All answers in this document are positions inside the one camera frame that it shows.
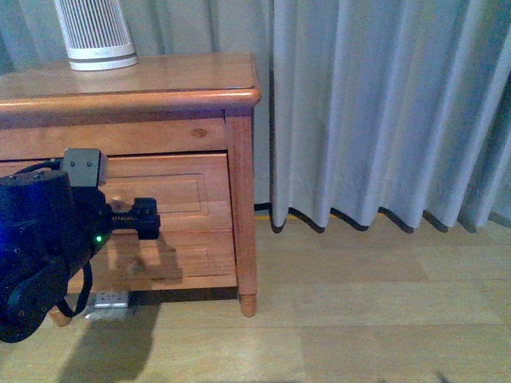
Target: white curtain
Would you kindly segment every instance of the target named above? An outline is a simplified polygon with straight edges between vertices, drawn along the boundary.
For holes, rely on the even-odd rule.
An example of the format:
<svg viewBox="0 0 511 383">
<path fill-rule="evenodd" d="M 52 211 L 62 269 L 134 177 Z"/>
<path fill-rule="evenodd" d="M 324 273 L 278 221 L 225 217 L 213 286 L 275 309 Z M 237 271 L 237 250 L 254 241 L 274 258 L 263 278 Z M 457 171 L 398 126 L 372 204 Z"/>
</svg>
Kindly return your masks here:
<svg viewBox="0 0 511 383">
<path fill-rule="evenodd" d="M 321 3 L 275 1 L 275 225 L 484 224 L 511 145 L 509 1 Z"/>
<path fill-rule="evenodd" d="M 255 199 L 370 225 L 511 219 L 511 0 L 124 0 L 139 55 L 251 50 Z M 65 58 L 53 0 L 0 0 L 0 71 Z"/>
</svg>

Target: air purifier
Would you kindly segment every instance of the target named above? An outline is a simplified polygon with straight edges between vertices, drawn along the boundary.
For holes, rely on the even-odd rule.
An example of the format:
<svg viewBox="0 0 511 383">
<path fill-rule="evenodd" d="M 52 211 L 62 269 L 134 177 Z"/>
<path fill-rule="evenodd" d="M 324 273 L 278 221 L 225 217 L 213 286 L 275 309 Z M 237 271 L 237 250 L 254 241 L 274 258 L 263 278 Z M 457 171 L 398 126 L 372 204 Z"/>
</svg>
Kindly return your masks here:
<svg viewBox="0 0 511 383">
<path fill-rule="evenodd" d="M 119 0 L 54 1 L 72 69 L 115 69 L 137 63 Z"/>
</svg>

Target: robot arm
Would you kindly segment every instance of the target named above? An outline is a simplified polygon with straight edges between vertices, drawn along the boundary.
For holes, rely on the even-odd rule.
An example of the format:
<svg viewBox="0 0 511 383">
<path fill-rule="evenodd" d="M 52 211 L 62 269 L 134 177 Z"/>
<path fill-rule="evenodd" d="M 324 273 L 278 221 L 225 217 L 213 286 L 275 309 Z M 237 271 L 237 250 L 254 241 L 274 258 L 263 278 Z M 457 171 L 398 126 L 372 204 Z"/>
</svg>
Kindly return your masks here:
<svg viewBox="0 0 511 383">
<path fill-rule="evenodd" d="M 68 149 L 62 161 L 0 178 L 0 340 L 26 339 L 53 306 L 66 316 L 83 310 L 92 287 L 89 260 L 114 230 L 158 238 L 154 199 L 136 198 L 126 213 L 113 212 L 105 202 L 98 185 L 105 181 L 106 164 L 99 150 Z M 80 269 L 84 290 L 73 312 L 64 298 Z"/>
</svg>

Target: drawer front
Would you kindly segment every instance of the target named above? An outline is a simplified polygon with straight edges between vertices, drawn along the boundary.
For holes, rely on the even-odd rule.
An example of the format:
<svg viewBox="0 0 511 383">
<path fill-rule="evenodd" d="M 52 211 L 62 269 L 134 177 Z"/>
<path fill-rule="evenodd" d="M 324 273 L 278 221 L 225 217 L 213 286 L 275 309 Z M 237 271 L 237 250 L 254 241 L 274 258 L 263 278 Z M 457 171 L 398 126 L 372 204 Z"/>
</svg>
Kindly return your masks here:
<svg viewBox="0 0 511 383">
<path fill-rule="evenodd" d="M 38 120 L 35 127 L 23 126 L 21 120 L 13 126 L 2 124 L 0 160 L 62 157 L 67 148 L 98 148 L 107 156 L 227 149 L 224 118 L 215 114 L 209 118 L 157 120 L 155 117 L 150 121 L 102 124 L 84 124 L 77 118 L 54 121 L 63 125 L 45 126 L 51 122 L 51 118 Z"/>
<path fill-rule="evenodd" d="M 114 235 L 91 265 L 94 291 L 236 286 L 230 231 L 161 233 L 149 241 Z M 79 272 L 69 292 L 79 292 L 82 283 Z"/>
<path fill-rule="evenodd" d="M 30 164 L 0 164 L 0 176 Z M 156 198 L 161 231 L 232 229 L 227 155 L 223 153 L 112 158 L 101 190 L 119 211 L 129 209 L 135 197 Z"/>
</svg>

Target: black cable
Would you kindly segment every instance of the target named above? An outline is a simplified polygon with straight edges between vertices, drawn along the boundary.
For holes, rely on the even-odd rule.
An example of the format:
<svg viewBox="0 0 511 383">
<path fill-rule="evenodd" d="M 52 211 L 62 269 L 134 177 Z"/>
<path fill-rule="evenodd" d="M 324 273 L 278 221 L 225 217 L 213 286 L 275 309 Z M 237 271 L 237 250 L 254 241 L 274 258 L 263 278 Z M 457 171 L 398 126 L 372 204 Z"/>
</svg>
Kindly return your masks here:
<svg viewBox="0 0 511 383">
<path fill-rule="evenodd" d="M 43 169 L 43 168 L 49 168 L 51 170 L 59 170 L 61 168 L 61 162 L 62 162 L 62 160 L 53 158 L 51 160 L 46 160 L 44 162 L 41 162 L 40 164 L 31 165 L 28 168 L 24 168 L 18 172 L 15 172 L 14 174 L 33 172 L 34 170 L 39 170 L 39 169 Z"/>
<path fill-rule="evenodd" d="M 69 304 L 62 299 L 57 307 L 67 318 L 76 317 L 79 315 L 87 306 L 87 301 L 89 300 L 90 290 L 93 288 L 93 271 L 90 267 L 90 263 L 87 262 L 83 266 L 83 287 L 81 289 L 81 293 L 78 296 L 77 309 L 72 311 L 69 307 Z"/>
</svg>

